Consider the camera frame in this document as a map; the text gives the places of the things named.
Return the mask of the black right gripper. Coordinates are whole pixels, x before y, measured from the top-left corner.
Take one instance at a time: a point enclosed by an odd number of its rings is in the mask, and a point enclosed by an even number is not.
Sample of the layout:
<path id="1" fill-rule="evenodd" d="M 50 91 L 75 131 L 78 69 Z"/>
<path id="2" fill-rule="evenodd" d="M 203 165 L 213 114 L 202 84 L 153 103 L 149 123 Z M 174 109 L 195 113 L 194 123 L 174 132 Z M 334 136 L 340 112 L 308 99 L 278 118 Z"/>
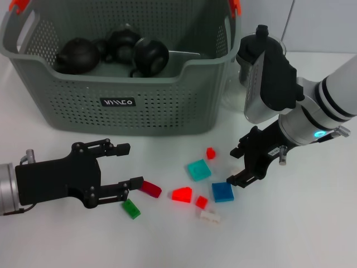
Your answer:
<path id="1" fill-rule="evenodd" d="M 264 179 L 269 165 L 279 157 L 281 146 L 285 146 L 287 151 L 296 147 L 285 137 L 278 121 L 274 121 L 263 130 L 257 126 L 253 127 L 230 152 L 230 156 L 234 158 L 244 156 L 245 169 L 228 177 L 226 182 L 233 186 L 247 187 L 257 180 Z"/>

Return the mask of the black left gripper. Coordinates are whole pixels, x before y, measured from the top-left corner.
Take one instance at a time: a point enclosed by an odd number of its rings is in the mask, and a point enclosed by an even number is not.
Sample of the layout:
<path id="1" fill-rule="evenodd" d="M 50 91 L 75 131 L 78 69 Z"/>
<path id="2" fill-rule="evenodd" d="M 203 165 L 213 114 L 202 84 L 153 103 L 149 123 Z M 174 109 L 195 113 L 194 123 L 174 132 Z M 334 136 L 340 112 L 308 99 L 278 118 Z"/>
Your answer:
<path id="1" fill-rule="evenodd" d="M 103 185 L 97 157 L 125 156 L 129 143 L 114 146 L 109 138 L 72 145 L 67 157 L 15 167 L 21 205 L 74 197 L 85 208 L 125 202 L 132 190 L 142 187 L 144 178 L 136 177 L 116 184 Z"/>

